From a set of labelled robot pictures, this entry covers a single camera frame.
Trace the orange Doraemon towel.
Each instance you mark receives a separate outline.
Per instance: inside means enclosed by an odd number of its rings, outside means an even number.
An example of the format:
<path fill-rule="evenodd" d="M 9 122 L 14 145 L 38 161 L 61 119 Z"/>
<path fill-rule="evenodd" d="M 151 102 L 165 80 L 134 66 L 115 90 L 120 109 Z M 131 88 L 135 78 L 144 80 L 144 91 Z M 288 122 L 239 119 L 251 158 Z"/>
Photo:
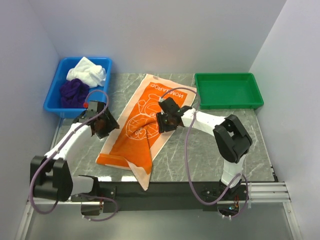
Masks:
<path fill-rule="evenodd" d="M 196 88 L 147 74 L 117 120 L 119 128 L 107 137 L 95 162 L 132 171 L 144 191 L 149 188 L 153 160 L 172 132 L 159 133 L 156 114 L 160 97 L 179 107 L 191 106 Z"/>

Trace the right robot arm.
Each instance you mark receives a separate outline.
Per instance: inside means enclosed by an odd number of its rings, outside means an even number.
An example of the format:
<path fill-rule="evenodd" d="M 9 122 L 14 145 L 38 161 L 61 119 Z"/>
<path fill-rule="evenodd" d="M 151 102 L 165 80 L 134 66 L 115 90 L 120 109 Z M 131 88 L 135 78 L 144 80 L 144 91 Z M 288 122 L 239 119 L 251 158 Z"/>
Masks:
<path fill-rule="evenodd" d="M 179 107 L 169 97 L 158 102 L 161 112 L 156 114 L 160 134 L 179 126 L 193 128 L 215 138 L 218 151 L 224 159 L 220 179 L 220 194 L 231 200 L 238 193 L 242 181 L 243 162 L 253 143 L 252 138 L 236 115 L 215 116 L 197 111 L 190 106 Z"/>

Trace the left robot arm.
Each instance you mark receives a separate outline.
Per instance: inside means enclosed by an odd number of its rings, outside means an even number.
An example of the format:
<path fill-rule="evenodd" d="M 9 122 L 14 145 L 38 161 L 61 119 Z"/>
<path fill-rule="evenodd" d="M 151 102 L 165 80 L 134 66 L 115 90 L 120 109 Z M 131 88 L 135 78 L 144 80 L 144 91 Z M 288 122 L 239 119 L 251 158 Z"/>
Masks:
<path fill-rule="evenodd" d="M 89 201 L 97 200 L 101 189 L 96 177 L 74 177 L 68 163 L 92 136 L 103 139 L 119 127 L 104 102 L 90 101 L 58 144 L 44 156 L 35 156 L 31 160 L 31 196 L 65 202 L 72 195 L 83 194 Z"/>

